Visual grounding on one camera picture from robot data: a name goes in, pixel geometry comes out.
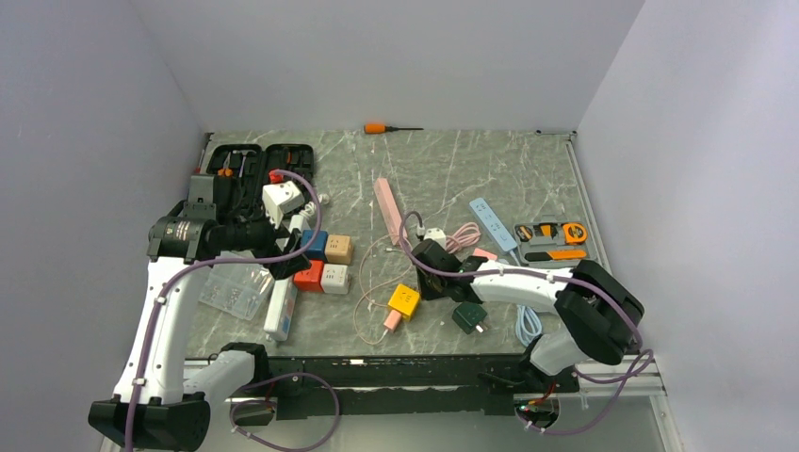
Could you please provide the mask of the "yellow cube adapter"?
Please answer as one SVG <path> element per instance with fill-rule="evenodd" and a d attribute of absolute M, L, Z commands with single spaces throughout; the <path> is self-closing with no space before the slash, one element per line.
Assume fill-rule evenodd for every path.
<path fill-rule="evenodd" d="M 416 309 L 421 301 L 421 295 L 414 288 L 398 284 L 392 293 L 387 307 L 400 314 L 403 320 L 411 320 L 416 313 Z"/>

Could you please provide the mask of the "white power strip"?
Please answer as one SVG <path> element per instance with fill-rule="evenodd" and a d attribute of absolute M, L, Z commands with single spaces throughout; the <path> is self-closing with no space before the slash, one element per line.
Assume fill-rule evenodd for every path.
<path fill-rule="evenodd" d="M 299 232 L 300 234 L 311 230 L 310 223 L 316 219 L 317 210 L 318 208 L 313 202 L 308 202 L 291 217 L 288 222 L 288 230 L 291 233 Z M 290 278 L 274 282 L 263 328 L 268 341 L 284 342 L 287 339 L 297 293 L 298 290 Z"/>

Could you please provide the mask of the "small pink charger plug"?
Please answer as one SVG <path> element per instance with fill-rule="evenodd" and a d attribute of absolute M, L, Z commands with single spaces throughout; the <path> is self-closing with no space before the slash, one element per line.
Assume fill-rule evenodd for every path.
<path fill-rule="evenodd" d="M 388 332 L 394 332 L 401 321 L 402 314 L 396 310 L 391 310 L 383 322 L 383 327 Z"/>

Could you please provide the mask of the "blue cube adapter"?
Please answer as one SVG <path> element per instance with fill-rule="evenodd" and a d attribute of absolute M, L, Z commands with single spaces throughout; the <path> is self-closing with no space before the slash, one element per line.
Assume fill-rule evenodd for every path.
<path fill-rule="evenodd" d="M 304 255 L 309 260 L 326 262 L 327 257 L 325 249 L 329 234 L 324 230 L 319 231 L 316 235 L 316 238 L 312 240 L 313 235 L 314 232 L 312 230 L 305 230 L 302 232 L 301 246 L 304 247 L 306 244 L 310 244 Z"/>

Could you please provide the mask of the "wooden beige cube adapter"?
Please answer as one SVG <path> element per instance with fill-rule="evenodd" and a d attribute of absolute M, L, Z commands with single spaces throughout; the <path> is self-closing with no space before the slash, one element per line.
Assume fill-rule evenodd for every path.
<path fill-rule="evenodd" d="M 354 245 L 349 235 L 328 235 L 324 249 L 327 263 L 349 266 L 352 261 L 353 251 Z"/>

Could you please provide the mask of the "pink power strip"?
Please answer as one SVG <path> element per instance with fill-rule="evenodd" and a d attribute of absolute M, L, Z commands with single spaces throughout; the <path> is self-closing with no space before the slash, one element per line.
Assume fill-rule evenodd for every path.
<path fill-rule="evenodd" d="M 384 177 L 375 180 L 373 190 L 389 239 L 393 245 L 397 246 L 400 242 L 401 214 L 394 193 L 388 180 Z"/>

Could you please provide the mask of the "dark green cube adapter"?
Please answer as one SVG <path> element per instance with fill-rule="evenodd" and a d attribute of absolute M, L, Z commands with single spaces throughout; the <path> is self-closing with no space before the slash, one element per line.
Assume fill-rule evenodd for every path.
<path fill-rule="evenodd" d="M 456 326 L 465 334 L 485 332 L 486 317 L 487 312 L 479 304 L 471 302 L 459 303 L 451 315 Z"/>

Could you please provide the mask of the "pink cube socket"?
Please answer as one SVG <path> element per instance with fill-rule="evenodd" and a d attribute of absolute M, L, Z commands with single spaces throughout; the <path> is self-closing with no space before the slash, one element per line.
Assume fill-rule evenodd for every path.
<path fill-rule="evenodd" d="M 472 255 L 476 256 L 476 257 L 484 257 L 484 258 L 486 258 L 486 259 L 488 259 L 490 261 L 496 261 L 497 260 L 497 255 L 496 254 L 494 254 L 494 253 L 492 253 L 492 252 L 490 252 L 488 250 L 481 249 L 481 248 L 475 248 L 472 251 Z"/>

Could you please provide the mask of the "black tool case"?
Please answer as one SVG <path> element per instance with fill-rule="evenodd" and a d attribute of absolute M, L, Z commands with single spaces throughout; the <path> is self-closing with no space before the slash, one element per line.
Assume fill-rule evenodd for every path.
<path fill-rule="evenodd" d="M 206 154 L 200 172 L 215 177 L 217 217 L 221 223 L 243 222 L 266 216 L 262 188 L 282 182 L 274 170 L 290 170 L 311 182 L 315 152 L 308 144 L 278 143 L 265 148 L 255 143 L 215 145 Z"/>

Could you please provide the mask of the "light blue power strip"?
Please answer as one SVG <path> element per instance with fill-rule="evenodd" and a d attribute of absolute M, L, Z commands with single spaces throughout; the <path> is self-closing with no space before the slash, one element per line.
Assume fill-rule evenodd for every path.
<path fill-rule="evenodd" d="M 468 206 L 477 222 L 503 253 L 510 253 L 517 248 L 513 235 L 484 198 L 477 198 Z"/>

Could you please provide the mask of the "clear plastic screw box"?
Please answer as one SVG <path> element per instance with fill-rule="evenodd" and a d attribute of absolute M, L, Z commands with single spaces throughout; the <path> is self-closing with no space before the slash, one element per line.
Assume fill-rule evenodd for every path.
<path fill-rule="evenodd" d="M 214 265 L 199 302 L 238 319 L 252 320 L 269 299 L 273 285 L 272 275 L 262 265 Z"/>

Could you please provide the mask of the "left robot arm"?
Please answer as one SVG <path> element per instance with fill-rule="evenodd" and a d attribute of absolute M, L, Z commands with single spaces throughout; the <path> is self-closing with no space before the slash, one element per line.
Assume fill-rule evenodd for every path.
<path fill-rule="evenodd" d="M 215 268 L 260 265 L 278 280 L 307 269 L 302 233 L 283 221 L 318 205 L 312 185 L 284 169 L 248 184 L 232 175 L 194 176 L 188 196 L 148 233 L 136 338 L 111 398 L 91 404 L 90 425 L 125 451 L 194 451 L 226 398 L 263 393 L 271 371 L 260 344 L 230 343 L 185 377 L 192 318 Z"/>

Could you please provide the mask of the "red cube adapter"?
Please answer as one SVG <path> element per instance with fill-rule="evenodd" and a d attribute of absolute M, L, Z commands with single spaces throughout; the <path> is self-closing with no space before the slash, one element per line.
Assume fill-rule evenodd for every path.
<path fill-rule="evenodd" d="M 325 263 L 320 260 L 310 260 L 309 263 L 309 268 L 293 275 L 293 283 L 300 291 L 322 293 L 324 289 L 321 280 Z"/>

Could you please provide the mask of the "white cube adapter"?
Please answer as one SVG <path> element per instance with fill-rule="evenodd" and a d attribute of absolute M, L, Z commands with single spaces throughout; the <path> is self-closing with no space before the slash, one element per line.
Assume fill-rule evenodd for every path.
<path fill-rule="evenodd" d="M 320 278 L 325 294 L 347 295 L 350 292 L 350 268 L 340 264 L 325 264 Z"/>

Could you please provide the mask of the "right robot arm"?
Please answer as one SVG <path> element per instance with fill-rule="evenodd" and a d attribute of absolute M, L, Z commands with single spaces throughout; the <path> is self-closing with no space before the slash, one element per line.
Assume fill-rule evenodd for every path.
<path fill-rule="evenodd" d="M 587 360 L 617 365 L 643 341 L 638 326 L 644 306 L 595 261 L 536 269 L 480 256 L 459 260 L 430 239 L 402 247 L 439 298 L 527 306 L 561 320 L 556 331 L 525 348 L 519 378 L 532 391 L 545 389 L 563 370 Z"/>

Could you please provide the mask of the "grey tool case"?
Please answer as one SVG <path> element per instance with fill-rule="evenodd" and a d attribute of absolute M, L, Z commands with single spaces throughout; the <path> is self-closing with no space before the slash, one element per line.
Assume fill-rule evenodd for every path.
<path fill-rule="evenodd" d="M 562 230 L 565 222 L 579 222 L 584 225 L 588 231 L 587 240 L 581 245 L 567 245 Z M 517 243 L 520 262 L 524 266 L 559 268 L 597 258 L 589 228 L 578 220 L 543 216 L 533 222 L 516 223 L 512 227 L 512 233 Z"/>

